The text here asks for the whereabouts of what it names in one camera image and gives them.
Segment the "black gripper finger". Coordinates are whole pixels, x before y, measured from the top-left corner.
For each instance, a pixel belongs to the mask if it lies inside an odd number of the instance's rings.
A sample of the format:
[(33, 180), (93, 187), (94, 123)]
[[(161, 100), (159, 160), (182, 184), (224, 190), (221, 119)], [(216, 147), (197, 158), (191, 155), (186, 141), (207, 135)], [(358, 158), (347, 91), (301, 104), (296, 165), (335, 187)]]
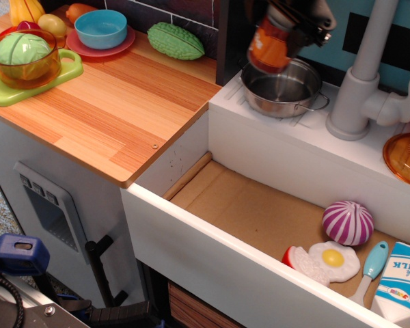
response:
[(287, 38), (287, 54), (289, 58), (295, 58), (302, 48), (312, 44), (322, 47), (328, 43), (330, 33), (328, 31), (317, 29), (314, 34), (307, 34), (300, 29), (293, 29)]

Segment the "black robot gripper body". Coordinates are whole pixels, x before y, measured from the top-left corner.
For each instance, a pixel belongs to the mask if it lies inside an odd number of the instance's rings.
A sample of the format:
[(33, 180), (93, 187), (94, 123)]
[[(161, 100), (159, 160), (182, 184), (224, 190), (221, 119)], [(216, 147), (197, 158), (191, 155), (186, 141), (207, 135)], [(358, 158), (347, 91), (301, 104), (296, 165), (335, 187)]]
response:
[(246, 1), (245, 11), (250, 22), (258, 22), (271, 7), (286, 18), (293, 29), (314, 34), (317, 29), (330, 33), (336, 28), (336, 19), (324, 0), (270, 0)]

